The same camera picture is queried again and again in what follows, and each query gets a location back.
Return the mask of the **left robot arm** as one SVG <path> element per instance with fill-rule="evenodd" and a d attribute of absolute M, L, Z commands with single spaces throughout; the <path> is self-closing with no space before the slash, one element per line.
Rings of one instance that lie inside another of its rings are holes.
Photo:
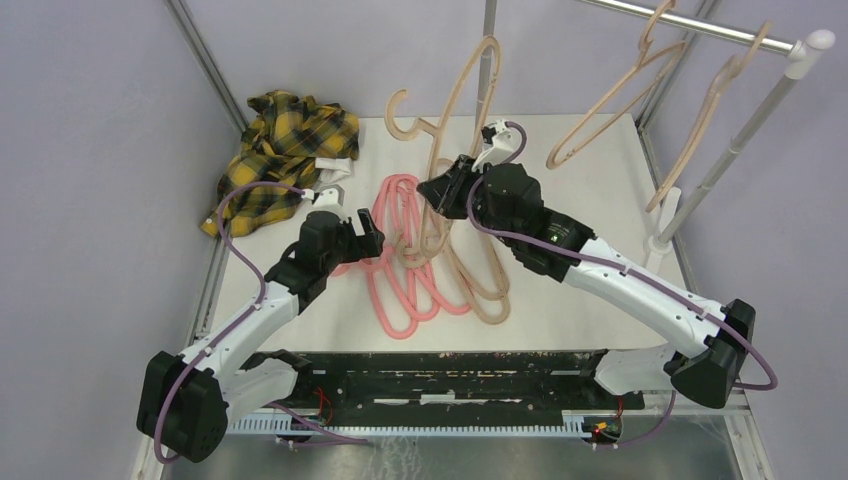
<path fill-rule="evenodd" d="M 136 427 L 160 447 L 198 463 L 227 429 L 277 400 L 293 407 L 313 397 L 313 378 L 295 355 L 259 347 L 302 314 L 326 289 L 340 265 L 378 258 L 384 234 L 370 211 L 358 210 L 363 232 L 334 212 L 309 213 L 298 239 L 261 275 L 259 288 L 229 320 L 178 354 L 161 351 L 148 362 Z"/>

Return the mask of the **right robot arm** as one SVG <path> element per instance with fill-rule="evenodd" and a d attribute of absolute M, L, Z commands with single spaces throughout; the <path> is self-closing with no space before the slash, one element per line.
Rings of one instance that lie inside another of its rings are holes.
<path fill-rule="evenodd" d="M 735 299 L 700 297 L 628 260 L 578 220 L 548 208 L 541 184 L 520 164 L 487 165 L 460 156 L 416 190 L 441 217 L 468 220 L 507 246 L 527 270 L 617 307 L 664 339 L 637 350 L 608 350 L 577 382 L 580 400 L 602 408 L 617 395 L 673 390 L 723 408 L 752 356 L 756 311 Z"/>

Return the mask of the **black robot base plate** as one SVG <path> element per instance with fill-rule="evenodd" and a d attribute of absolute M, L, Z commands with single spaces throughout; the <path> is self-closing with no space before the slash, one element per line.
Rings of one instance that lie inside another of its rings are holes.
<path fill-rule="evenodd" d="M 299 353 L 282 405 L 316 409 L 332 427 L 556 426 L 645 407 L 594 379 L 596 351 Z"/>

